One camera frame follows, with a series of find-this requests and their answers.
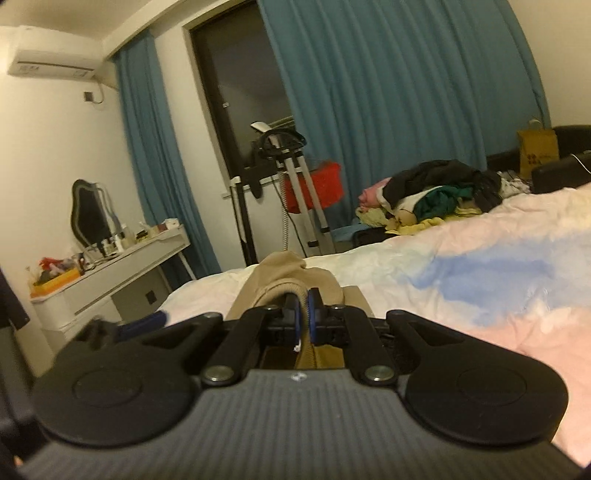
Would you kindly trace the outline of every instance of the yellow container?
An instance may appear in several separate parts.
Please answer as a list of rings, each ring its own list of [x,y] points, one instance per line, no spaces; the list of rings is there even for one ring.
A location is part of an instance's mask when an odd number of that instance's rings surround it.
[[[44,283],[43,285],[34,285],[33,291],[31,292],[31,298],[36,299],[37,297],[44,297],[50,293],[59,290],[64,285],[73,282],[75,279],[80,278],[80,272],[76,268],[68,270],[66,273],[62,273],[58,277]]]

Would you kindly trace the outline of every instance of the white string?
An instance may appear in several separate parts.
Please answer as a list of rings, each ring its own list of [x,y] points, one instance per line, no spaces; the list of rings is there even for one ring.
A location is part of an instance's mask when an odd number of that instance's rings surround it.
[[[588,169],[587,167],[585,167],[585,164],[584,164],[583,162],[581,162],[581,159],[580,159],[579,157],[577,157],[577,155],[575,155],[574,153],[571,153],[571,155],[572,155],[574,158],[576,158],[576,159],[579,161],[579,163],[581,164],[581,166],[582,166],[582,167],[583,167],[585,170],[587,170],[587,173],[589,173],[589,175],[591,175],[591,171],[589,171],[589,169]]]

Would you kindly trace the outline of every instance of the gray textured surface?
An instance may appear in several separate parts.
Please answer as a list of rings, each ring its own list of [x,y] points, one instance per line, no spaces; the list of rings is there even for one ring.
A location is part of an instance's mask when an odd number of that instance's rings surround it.
[[[187,418],[142,445],[91,451],[53,444],[27,462],[34,480],[536,479],[578,468],[548,443],[485,452],[419,427],[390,390],[347,370],[251,371],[206,391]]]

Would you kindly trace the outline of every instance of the dark glass door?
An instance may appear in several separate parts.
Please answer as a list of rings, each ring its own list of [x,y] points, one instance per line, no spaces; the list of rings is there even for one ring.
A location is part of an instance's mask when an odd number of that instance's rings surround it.
[[[248,2],[195,28],[191,35],[230,177],[250,160],[250,124],[287,124],[290,106],[256,2]]]

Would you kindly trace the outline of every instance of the ceiling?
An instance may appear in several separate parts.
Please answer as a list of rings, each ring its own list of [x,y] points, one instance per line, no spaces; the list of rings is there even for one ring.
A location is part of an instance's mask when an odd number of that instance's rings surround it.
[[[5,0],[0,25],[32,25],[102,40],[148,1]]]

